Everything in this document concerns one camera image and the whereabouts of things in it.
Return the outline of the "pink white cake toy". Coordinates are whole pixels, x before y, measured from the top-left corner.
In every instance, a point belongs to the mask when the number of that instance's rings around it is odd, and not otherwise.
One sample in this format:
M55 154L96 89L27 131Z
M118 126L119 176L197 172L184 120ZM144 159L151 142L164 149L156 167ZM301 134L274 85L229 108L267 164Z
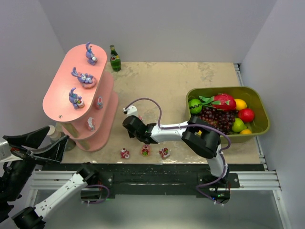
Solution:
M92 117L89 117L87 119L86 127L88 128L89 131L94 131L96 129L96 127L95 127L95 119L92 118Z

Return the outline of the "pink egg shaped toy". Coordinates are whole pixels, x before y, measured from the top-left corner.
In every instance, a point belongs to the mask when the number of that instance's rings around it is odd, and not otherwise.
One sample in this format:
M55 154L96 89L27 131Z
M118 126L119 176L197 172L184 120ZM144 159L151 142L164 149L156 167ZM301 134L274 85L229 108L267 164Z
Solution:
M96 99L95 107L96 107L96 109L98 109L98 110L100 110L100 109L103 108L103 97L102 97L102 96L99 96L99 97Z

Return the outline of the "small purple bunny cupcake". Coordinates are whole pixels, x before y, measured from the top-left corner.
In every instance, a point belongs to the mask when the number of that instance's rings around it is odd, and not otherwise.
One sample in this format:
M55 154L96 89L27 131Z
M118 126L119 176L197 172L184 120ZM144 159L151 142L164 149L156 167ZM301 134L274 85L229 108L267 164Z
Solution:
M76 87L71 88L69 92L69 101L73 105L74 109L83 108L85 106L84 101L82 100L81 96L78 96L74 90Z

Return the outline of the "purple bunny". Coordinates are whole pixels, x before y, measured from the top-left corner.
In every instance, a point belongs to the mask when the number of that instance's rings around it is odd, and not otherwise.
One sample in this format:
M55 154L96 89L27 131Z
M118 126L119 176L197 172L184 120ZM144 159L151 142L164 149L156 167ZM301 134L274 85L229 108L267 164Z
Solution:
M76 67L73 67L71 75L77 78L84 89L94 88L97 83L97 80L93 75L78 72Z

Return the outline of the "purple bunny figure toy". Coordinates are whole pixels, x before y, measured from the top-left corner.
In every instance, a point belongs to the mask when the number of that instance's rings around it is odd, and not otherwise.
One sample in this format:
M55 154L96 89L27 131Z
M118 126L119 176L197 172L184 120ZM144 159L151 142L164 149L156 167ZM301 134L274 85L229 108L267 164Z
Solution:
M95 57L94 53L92 52L92 46L90 42L85 44L86 53L85 56L87 58L87 62L91 65L95 65L97 63L97 58Z

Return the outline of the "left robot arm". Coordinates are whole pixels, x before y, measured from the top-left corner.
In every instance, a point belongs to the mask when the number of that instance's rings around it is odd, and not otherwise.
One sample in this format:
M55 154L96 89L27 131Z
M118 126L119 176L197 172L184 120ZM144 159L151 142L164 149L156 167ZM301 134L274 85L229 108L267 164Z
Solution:
M70 174L69 178L56 174L43 176L38 181L38 166L59 164L65 153L68 135L41 147L50 130L38 130L0 139L0 227L12 225L15 229L43 229L52 213L56 212L76 193L98 181L98 171L87 162Z

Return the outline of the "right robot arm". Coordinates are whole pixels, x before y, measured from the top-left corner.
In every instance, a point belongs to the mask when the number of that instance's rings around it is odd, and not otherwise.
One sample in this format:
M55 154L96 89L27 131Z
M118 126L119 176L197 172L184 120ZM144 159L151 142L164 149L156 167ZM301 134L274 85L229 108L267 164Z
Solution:
M146 125L138 117L131 115L124 119L122 125L127 129L130 138L137 138L147 145L183 141L197 155L207 160L210 173L215 178L203 184L203 187L227 181L229 168L223 151L231 146L231 140L200 118L192 117L189 121L173 125Z

